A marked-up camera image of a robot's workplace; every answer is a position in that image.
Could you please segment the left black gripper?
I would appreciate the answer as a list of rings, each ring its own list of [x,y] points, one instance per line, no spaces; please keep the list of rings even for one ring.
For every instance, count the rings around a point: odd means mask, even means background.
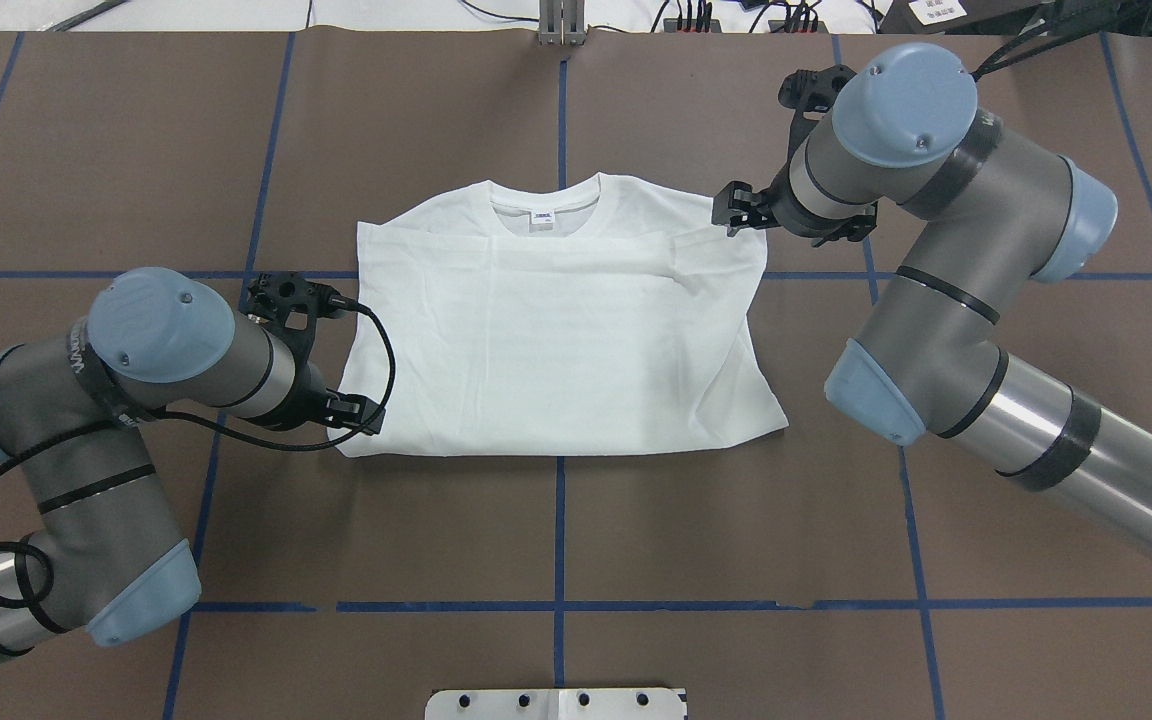
[[[329,389],[311,363],[317,323],[342,318],[353,300],[297,272],[262,272],[247,285],[241,313],[270,338],[270,369],[241,416],[256,427],[298,429],[314,423],[362,435],[381,430],[384,406],[364,395]]]

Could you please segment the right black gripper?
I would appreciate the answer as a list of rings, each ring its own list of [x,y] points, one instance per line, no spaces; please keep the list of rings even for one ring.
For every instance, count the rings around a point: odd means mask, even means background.
[[[840,200],[823,190],[808,167],[806,145],[814,128],[838,101],[855,70],[846,65],[820,70],[799,69],[787,76],[778,101],[794,111],[788,126],[786,161],[768,187],[755,191],[733,179],[714,196],[714,213],[722,213],[727,237],[738,232],[765,232],[774,222],[786,232],[812,241],[813,247],[838,240],[859,242],[877,227],[877,200],[861,205]]]

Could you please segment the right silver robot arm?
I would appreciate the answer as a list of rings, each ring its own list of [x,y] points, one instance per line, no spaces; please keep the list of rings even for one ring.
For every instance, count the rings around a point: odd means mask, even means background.
[[[901,447],[943,438],[1152,559],[1152,434],[991,338],[1025,283],[1105,247],[1114,191],[983,108],[934,44],[796,70],[778,100],[794,113],[785,164],[763,190],[723,187],[713,223],[820,247],[867,237],[879,200],[924,222],[824,384],[831,404]]]

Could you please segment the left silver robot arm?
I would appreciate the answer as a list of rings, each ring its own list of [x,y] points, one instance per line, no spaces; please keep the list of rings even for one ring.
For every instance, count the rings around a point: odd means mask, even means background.
[[[374,435],[384,401],[326,386],[316,324],[374,310],[298,273],[262,273],[229,305],[174,270],[119,274],[50,340],[0,353],[0,665],[82,629],[113,647],[200,598],[197,562],[142,437],[188,420],[257,447],[293,445],[174,409],[212,407],[256,427],[314,423]]]

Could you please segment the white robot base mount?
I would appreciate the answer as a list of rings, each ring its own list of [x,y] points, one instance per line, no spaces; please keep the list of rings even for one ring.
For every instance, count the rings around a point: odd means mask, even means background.
[[[684,689],[511,688],[438,691],[425,719],[689,719]]]

